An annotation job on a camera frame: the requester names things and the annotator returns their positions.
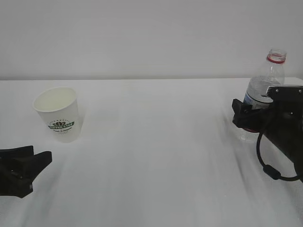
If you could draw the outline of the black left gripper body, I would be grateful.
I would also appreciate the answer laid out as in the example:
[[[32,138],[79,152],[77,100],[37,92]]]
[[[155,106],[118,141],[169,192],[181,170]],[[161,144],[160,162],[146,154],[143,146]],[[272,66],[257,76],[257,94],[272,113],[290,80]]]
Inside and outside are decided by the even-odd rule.
[[[32,183],[0,159],[0,195],[24,198],[32,192]]]

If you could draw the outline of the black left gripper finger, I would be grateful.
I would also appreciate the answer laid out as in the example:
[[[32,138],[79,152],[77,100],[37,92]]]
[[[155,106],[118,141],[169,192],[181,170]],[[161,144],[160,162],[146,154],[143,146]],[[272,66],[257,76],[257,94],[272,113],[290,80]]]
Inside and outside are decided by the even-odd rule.
[[[0,158],[1,159],[12,159],[12,158],[24,158],[34,155],[33,146],[25,146],[19,148],[1,149]]]
[[[16,157],[11,160],[11,174],[17,179],[29,179],[31,181],[52,162],[51,151],[45,151],[28,157]]]

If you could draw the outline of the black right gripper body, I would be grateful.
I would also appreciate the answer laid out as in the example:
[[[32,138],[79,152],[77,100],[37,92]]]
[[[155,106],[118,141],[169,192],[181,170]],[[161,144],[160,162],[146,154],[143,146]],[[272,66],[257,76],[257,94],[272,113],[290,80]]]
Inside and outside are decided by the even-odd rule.
[[[274,180],[293,182],[303,180],[303,103],[275,101],[269,108],[247,114],[247,126],[258,132],[256,154],[263,172]],[[294,165],[295,176],[281,173],[261,156],[261,139],[265,136]]]

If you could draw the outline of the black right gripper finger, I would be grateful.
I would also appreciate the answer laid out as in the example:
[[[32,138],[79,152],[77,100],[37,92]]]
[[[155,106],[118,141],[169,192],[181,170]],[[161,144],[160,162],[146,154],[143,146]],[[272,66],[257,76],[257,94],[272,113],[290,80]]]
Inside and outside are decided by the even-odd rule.
[[[232,109],[234,117],[232,122],[243,129],[262,129],[270,116],[270,109],[252,109],[252,105],[247,105],[238,99],[233,99]]]

